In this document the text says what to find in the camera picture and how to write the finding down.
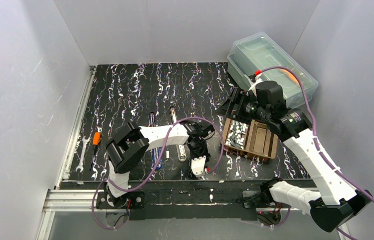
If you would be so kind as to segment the brown wooden tray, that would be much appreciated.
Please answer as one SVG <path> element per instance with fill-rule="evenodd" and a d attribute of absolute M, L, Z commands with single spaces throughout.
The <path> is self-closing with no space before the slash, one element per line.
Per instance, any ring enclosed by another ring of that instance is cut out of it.
<path fill-rule="evenodd" d="M 226 136 L 230 122 L 225 120 L 223 127 L 224 149 L 229 153 L 240 156 L 258 157 L 264 162 L 274 159 L 277 151 L 278 137 L 269 130 L 269 127 L 261 122 L 253 120 L 249 125 L 245 149 L 239 149 L 225 145 Z"/>

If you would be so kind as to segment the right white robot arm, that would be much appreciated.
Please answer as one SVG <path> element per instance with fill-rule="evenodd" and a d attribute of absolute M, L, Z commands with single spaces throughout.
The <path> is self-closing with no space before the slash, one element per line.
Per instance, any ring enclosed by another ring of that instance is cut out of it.
<path fill-rule="evenodd" d="M 338 169 L 328 156 L 322 157 L 324 149 L 312 133 L 309 118 L 300 109 L 287 107 L 282 87 L 275 81 L 258 83 L 255 95 L 234 88 L 216 112 L 241 123 L 257 121 L 267 125 L 294 153 L 318 188 L 313 192 L 274 177 L 260 186 L 261 202 L 300 209 L 326 232 L 332 232 L 370 203 L 367 192 L 347 183 L 336 173 Z"/>

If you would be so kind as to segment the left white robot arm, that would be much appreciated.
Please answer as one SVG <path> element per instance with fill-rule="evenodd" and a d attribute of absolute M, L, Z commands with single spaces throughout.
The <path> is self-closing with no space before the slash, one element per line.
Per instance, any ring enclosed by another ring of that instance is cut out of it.
<path fill-rule="evenodd" d="M 191 171 L 196 177 L 210 172 L 207 140 L 215 133 L 214 126 L 205 121 L 184 120 L 163 126 L 138 126 L 130 122 L 123 126 L 106 144 L 109 162 L 108 193 L 119 198 L 126 193 L 129 174 L 143 155 L 162 146 L 184 146 L 190 152 Z"/>

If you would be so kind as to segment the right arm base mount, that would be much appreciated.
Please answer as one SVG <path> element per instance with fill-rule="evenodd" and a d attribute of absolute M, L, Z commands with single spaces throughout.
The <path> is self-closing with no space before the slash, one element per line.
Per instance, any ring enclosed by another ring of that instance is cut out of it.
<path fill-rule="evenodd" d="M 245 190 L 242 192 L 242 196 L 236 198 L 234 202 L 242 205 L 245 209 L 256 210 L 260 226 L 270 229 L 283 225 L 291 213 L 291 206 L 286 205 L 287 212 L 285 216 L 282 216 L 283 203 L 274 201 L 268 194 L 259 190 Z"/>

